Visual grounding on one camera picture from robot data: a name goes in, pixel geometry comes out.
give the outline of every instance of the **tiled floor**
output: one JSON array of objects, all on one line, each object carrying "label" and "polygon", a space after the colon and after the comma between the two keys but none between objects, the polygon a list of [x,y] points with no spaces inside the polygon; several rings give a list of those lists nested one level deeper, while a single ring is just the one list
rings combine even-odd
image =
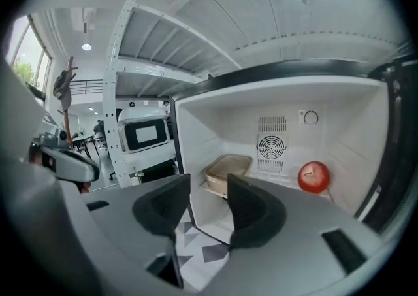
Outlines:
[{"label": "tiled floor", "polygon": [[176,230],[176,251],[184,289],[198,292],[229,258],[229,247],[196,230],[186,210]]}]

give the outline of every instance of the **red apple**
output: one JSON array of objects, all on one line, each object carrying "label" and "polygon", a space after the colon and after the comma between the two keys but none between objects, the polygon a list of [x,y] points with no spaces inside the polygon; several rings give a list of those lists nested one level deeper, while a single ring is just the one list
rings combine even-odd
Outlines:
[{"label": "red apple", "polygon": [[299,187],[304,191],[319,194],[326,190],[330,182],[327,166],[319,161],[311,161],[302,166],[298,175]]}]

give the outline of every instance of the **ceiling light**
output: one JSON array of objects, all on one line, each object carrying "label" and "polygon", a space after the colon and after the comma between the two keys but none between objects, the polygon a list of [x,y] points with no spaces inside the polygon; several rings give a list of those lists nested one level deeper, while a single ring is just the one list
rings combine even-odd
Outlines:
[{"label": "ceiling light", "polygon": [[82,46],[82,49],[84,50],[84,51],[90,51],[91,50],[91,45],[90,44],[84,44],[83,46]]}]

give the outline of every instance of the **food container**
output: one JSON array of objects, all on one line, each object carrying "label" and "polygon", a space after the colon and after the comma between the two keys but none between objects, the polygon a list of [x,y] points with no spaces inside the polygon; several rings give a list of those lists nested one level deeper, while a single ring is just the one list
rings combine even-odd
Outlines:
[{"label": "food container", "polygon": [[245,175],[251,166],[252,158],[239,156],[237,154],[225,154],[220,156],[207,168],[204,169],[204,176],[209,188],[228,194],[227,177],[228,174]]}]

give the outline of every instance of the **white shelving rack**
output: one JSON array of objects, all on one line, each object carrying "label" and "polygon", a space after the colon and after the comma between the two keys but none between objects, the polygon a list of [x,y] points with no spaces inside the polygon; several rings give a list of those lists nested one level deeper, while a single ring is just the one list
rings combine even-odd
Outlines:
[{"label": "white shelving rack", "polygon": [[106,53],[103,110],[106,139],[121,187],[131,186],[132,163],[122,153],[116,122],[116,99],[168,99],[202,81],[193,76],[209,59],[241,66],[211,40],[182,21],[137,0],[126,0]]}]

